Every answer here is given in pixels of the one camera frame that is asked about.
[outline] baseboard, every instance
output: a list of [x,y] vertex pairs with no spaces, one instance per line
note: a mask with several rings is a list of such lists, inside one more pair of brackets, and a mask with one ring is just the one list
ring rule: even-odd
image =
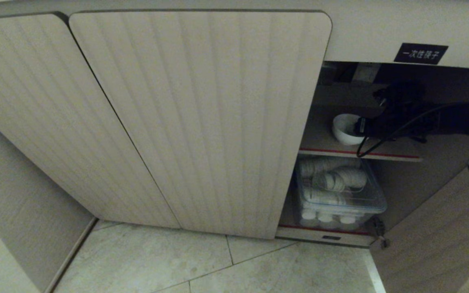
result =
[[97,218],[93,217],[93,219],[86,225],[86,228],[84,228],[84,231],[81,233],[79,239],[75,242],[73,245],[72,249],[70,250],[70,253],[66,256],[65,261],[63,261],[63,264],[55,274],[54,278],[52,279],[52,282],[50,282],[50,285],[45,289],[44,293],[52,293],[55,290],[55,287],[57,284],[59,284],[59,281],[63,277],[63,274],[67,270],[68,266],[70,265],[71,261],[83,245],[84,241],[90,234],[90,232],[93,230],[93,226],[97,224]]

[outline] black object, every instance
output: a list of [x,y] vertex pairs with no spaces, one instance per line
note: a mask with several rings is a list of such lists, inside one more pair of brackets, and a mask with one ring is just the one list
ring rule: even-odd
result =
[[448,46],[403,43],[394,62],[437,65]]
[[[365,137],[357,149],[357,157],[400,137],[424,143],[427,135],[469,135],[469,102],[432,104],[423,102],[424,94],[424,86],[418,81],[394,83],[374,93],[385,110],[375,118],[361,117],[355,124],[354,132]],[[380,141],[361,153],[367,138]]]

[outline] cabinet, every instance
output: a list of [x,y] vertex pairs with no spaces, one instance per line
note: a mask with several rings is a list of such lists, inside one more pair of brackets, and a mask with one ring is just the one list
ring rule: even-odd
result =
[[76,13],[70,27],[183,228],[273,238],[324,13]]
[[0,131],[93,215],[179,227],[56,15],[0,18]]

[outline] container lid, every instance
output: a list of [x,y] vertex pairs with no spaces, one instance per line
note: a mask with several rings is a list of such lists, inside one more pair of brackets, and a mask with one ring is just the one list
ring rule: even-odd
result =
[[380,214],[387,209],[387,202],[379,183],[377,182],[370,165],[366,160],[361,160],[359,167],[367,176],[366,185],[361,191],[334,192],[314,187],[312,177],[302,177],[300,164],[296,165],[296,180],[300,191],[300,200],[303,204],[316,210],[329,213],[373,213]]

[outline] white bowl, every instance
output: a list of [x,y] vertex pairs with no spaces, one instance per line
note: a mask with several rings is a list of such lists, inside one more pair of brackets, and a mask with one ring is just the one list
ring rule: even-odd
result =
[[344,145],[360,144],[365,137],[354,135],[354,125],[359,119],[358,115],[340,114],[333,120],[333,134]]

